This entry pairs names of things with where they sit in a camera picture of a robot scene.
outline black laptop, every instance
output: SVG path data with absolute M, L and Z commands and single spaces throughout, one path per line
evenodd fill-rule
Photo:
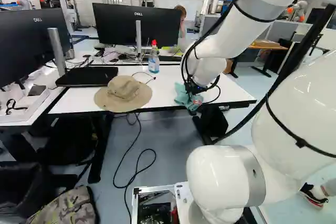
M 58 87 L 102 87 L 117 75 L 117 67 L 73 68 L 55 83 Z

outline monitor screen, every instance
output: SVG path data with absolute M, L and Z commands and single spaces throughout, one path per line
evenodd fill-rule
M 34 72 L 54 58 L 49 27 L 58 28 L 66 53 L 71 43 L 61 9 L 0 12 L 0 87 Z
M 136 45 L 135 21 L 141 21 L 141 43 L 158 47 L 177 44 L 181 12 L 175 9 L 93 3 L 99 41 L 111 45 Z

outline shoe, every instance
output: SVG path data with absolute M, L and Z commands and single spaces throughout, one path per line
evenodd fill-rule
M 309 185 L 307 183 L 305 183 L 303 185 L 303 187 L 300 189 L 300 193 L 302 195 L 304 195 L 304 197 L 306 198 L 306 200 L 311 203 L 314 207 L 318 208 L 318 209 L 322 209 L 324 203 L 328 202 L 327 198 L 322 198 L 319 199 L 317 198 L 313 192 L 311 191 L 313 189 L 314 185 Z

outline water bottle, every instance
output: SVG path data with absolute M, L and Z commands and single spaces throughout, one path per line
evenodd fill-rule
M 160 60 L 158 58 L 156 40 L 152 41 L 151 55 L 148 59 L 148 70 L 151 73 L 158 73 L 160 68 Z

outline camouflage bag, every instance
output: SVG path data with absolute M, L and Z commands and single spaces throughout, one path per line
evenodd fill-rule
M 95 213 L 86 186 L 67 191 L 54 199 L 39 212 L 29 217 L 25 224 L 95 224 Z

